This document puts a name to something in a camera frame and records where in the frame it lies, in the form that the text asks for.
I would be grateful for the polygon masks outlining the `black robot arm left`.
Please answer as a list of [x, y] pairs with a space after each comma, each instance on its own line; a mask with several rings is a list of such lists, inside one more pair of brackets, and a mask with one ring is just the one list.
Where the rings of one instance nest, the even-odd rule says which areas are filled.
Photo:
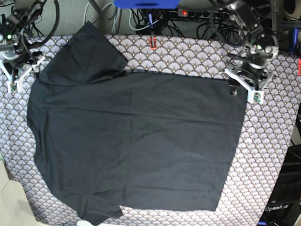
[[241, 44], [231, 44], [243, 48], [246, 55], [231, 54], [229, 64], [224, 73], [229, 78], [247, 90], [247, 101], [251, 104], [263, 104], [264, 90], [274, 78], [266, 72], [267, 66], [278, 56], [277, 38], [265, 32], [260, 23], [260, 17], [243, 1], [235, 1], [227, 6], [229, 19], [238, 28]]

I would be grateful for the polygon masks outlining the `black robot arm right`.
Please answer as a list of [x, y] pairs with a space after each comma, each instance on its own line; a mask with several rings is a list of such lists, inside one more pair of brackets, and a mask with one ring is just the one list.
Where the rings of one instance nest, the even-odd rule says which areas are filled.
[[45, 0], [16, 0], [9, 16], [0, 16], [0, 69], [7, 77], [9, 93], [21, 92], [23, 81], [30, 73], [39, 73], [43, 61], [49, 60], [39, 48], [53, 35], [59, 17], [50, 34], [41, 42], [30, 43], [31, 28], [43, 12]]

